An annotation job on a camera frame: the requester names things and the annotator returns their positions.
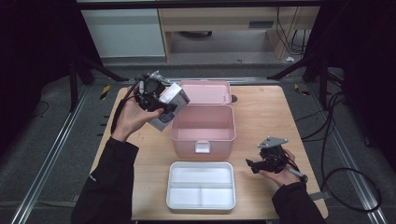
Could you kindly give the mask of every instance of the pink box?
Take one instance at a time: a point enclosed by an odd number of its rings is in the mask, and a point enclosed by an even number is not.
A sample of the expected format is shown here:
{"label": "pink box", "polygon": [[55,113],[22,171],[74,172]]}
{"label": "pink box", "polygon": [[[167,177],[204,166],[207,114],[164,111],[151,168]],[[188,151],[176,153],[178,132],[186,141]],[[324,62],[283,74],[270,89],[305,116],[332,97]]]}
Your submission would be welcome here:
{"label": "pink box", "polygon": [[176,116],[172,140],[180,158],[227,158],[235,139],[230,84],[226,81],[180,81],[190,103]]}

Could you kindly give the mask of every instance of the wooden table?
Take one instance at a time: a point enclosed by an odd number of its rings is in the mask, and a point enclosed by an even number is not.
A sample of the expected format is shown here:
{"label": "wooden table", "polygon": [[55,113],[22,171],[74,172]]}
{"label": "wooden table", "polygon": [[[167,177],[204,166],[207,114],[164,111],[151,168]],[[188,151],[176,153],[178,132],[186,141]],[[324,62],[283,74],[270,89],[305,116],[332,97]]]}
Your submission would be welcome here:
{"label": "wooden table", "polygon": [[[308,193],[319,191],[282,89],[278,86],[232,86],[231,91],[238,98],[237,102],[231,103],[235,115],[236,138],[232,153],[225,161],[233,166],[235,208],[227,215],[172,213],[166,205],[169,168],[173,162],[184,160],[175,153],[171,125],[159,132],[146,124],[128,139],[140,147],[134,164],[133,220],[278,219],[272,204],[277,185],[261,175],[254,175],[245,161],[261,159],[257,144],[269,135],[289,139],[283,147],[296,156],[301,172],[308,176]],[[125,94],[126,89],[121,89],[110,121],[120,98]],[[106,126],[92,169],[96,167],[110,136],[110,126],[111,122]],[[326,217],[328,210],[324,201],[318,200],[315,203]]]}

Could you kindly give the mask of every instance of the black sleeve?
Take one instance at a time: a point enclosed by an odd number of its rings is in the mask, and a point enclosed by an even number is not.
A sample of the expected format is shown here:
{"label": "black sleeve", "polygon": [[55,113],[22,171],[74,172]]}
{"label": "black sleeve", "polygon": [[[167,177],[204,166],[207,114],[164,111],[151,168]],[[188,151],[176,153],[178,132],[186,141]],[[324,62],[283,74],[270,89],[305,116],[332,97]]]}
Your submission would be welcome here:
{"label": "black sleeve", "polygon": [[315,203],[306,192],[304,183],[282,186],[274,195],[273,203],[280,224],[326,223]]}
{"label": "black sleeve", "polygon": [[73,224],[131,223],[138,147],[109,138],[71,216]]}

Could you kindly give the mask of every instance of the floor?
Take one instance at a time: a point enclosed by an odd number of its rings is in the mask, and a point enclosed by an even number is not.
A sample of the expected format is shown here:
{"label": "floor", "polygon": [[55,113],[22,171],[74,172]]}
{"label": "floor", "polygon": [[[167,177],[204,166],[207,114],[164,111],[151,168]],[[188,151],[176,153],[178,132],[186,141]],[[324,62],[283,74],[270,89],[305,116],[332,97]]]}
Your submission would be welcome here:
{"label": "floor", "polygon": [[[294,43],[297,46],[302,44],[301,34]],[[352,211],[334,198],[327,200],[327,222],[396,223],[396,174],[378,148],[364,144],[364,133],[347,100],[339,98],[342,101],[334,108],[334,126],[323,147],[324,132],[307,137],[324,123],[327,115],[318,104],[318,83],[304,83],[301,79],[303,68],[277,82],[266,79],[292,64],[286,60],[288,56],[298,61],[300,55],[287,55],[285,59],[277,60],[264,31],[213,32],[212,36],[178,34],[173,46],[173,55],[167,64],[141,63],[107,68],[124,77],[160,70],[163,76],[174,80],[186,77],[222,78],[231,80],[235,85],[281,86],[318,182],[323,179],[320,173],[322,164],[326,173],[338,167],[354,167],[370,176],[382,193],[380,209],[369,214]],[[115,83],[97,72],[94,75],[92,86],[79,84],[80,101],[84,103],[78,108],[75,121],[70,123],[67,123],[71,119],[68,112],[68,78],[50,83],[42,91],[42,102],[37,105],[30,122],[10,146],[8,154],[0,160],[0,223],[10,223],[13,219],[13,223],[18,220],[19,223],[70,222],[72,207],[69,202],[73,195],[79,194],[91,169],[118,89],[127,85]],[[111,88],[107,97],[100,100],[105,85]],[[330,95],[340,91],[340,87],[331,82],[328,88]],[[60,139],[59,133],[64,133],[65,139]],[[322,163],[323,148],[325,156]],[[329,180],[329,186],[347,204],[359,208],[378,202],[371,185],[359,175],[337,173]],[[27,201],[38,203],[34,207],[21,206],[29,205]]]}

